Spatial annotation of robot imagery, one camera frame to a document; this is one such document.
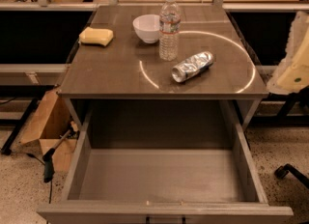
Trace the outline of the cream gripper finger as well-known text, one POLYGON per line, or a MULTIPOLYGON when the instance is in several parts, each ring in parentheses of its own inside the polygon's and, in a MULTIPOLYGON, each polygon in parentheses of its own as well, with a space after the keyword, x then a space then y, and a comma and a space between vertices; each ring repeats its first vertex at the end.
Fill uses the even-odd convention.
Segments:
POLYGON ((309 86, 308 13, 296 13, 285 51, 285 58, 280 61, 267 83, 267 89, 273 94, 299 93, 309 86))

